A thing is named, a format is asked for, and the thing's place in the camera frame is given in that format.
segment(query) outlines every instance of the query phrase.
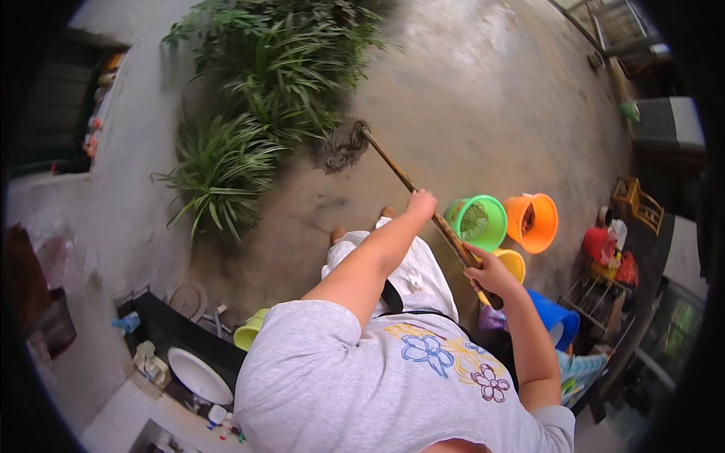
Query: hand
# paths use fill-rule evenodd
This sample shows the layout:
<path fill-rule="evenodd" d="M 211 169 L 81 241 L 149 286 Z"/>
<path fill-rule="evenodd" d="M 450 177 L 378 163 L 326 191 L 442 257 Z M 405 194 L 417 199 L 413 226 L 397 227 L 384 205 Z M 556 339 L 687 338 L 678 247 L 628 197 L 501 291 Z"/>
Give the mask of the hand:
<path fill-rule="evenodd" d="M 436 204 L 438 204 L 438 200 L 433 197 L 433 194 L 422 188 L 410 194 L 405 211 L 415 212 L 425 219 L 430 219 L 433 217 L 433 211 L 436 210 Z"/>
<path fill-rule="evenodd" d="M 483 265 L 483 269 L 464 267 L 463 275 L 478 282 L 485 289 L 497 294 L 502 299 L 506 299 L 512 293 L 523 289 L 523 286 L 516 280 L 516 277 L 506 269 L 506 266 L 503 265 L 496 255 L 474 247 L 468 242 L 464 242 L 463 247 L 481 258 L 481 264 Z"/>

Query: black strap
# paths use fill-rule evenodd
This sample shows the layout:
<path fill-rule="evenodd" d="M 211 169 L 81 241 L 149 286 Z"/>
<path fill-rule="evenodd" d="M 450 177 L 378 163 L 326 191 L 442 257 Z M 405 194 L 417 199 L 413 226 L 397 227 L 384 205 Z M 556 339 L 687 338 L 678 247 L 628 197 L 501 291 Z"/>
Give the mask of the black strap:
<path fill-rule="evenodd" d="M 393 286 L 392 283 L 390 283 L 390 280 L 385 280 L 385 286 L 383 287 L 383 293 L 381 294 L 381 297 L 385 301 L 385 303 L 388 305 L 388 308 L 390 309 L 389 312 L 385 312 L 380 316 L 387 316 L 387 315 L 400 315 L 402 313 L 407 313 L 409 315 L 438 315 L 445 317 L 449 320 L 451 320 L 454 324 L 456 324 L 468 337 L 469 340 L 473 341 L 471 334 L 461 325 L 456 323 L 453 318 L 451 318 L 448 315 L 444 315 L 441 312 L 432 312 L 428 310 L 410 310 L 408 312 L 403 311 L 403 299 L 400 297 L 400 294 L 398 293 L 398 290 L 395 289 L 395 286 Z"/>
<path fill-rule="evenodd" d="M 390 280 L 385 280 L 385 286 L 383 287 L 383 293 L 381 297 L 388 304 L 390 313 L 402 313 L 403 311 L 403 299 L 400 298 L 398 290 L 395 289 Z"/>

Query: gray t-shirt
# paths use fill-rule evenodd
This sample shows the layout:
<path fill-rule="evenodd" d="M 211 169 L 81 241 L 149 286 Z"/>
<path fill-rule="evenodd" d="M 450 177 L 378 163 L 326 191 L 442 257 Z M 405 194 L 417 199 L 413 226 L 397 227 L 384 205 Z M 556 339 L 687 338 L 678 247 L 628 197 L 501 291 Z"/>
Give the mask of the gray t-shirt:
<path fill-rule="evenodd" d="M 453 438 L 493 453 L 573 452 L 571 411 L 527 412 L 504 366 L 451 320 L 389 315 L 360 332 L 322 300 L 269 311 L 234 412 L 255 453 L 418 452 Z"/>

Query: wash basin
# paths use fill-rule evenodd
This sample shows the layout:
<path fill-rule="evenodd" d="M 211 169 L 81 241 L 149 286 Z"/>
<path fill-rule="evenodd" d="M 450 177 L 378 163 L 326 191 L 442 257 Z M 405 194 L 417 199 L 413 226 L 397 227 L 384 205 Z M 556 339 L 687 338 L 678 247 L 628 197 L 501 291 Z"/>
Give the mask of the wash basin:
<path fill-rule="evenodd" d="M 169 366 L 192 393 L 208 402 L 230 404 L 234 397 L 229 386 L 206 362 L 191 352 L 169 348 Z"/>

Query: white pants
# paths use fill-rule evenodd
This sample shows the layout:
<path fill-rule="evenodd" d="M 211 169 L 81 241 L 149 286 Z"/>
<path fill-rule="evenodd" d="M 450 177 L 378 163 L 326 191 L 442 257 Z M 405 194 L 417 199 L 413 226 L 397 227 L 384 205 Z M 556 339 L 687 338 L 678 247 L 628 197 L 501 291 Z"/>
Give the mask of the white pants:
<path fill-rule="evenodd" d="M 390 217 L 380 217 L 375 228 L 378 229 L 391 220 Z M 342 236 L 340 242 L 330 247 L 327 264 L 322 268 L 322 278 L 327 277 L 369 234 L 369 231 L 350 231 Z M 413 239 L 405 258 L 390 274 L 388 280 L 398 290 L 405 310 L 438 311 L 458 322 L 458 310 L 453 302 L 451 290 L 436 262 L 436 257 L 423 239 L 417 236 Z M 380 299 L 373 317 L 388 311 L 387 305 Z"/>

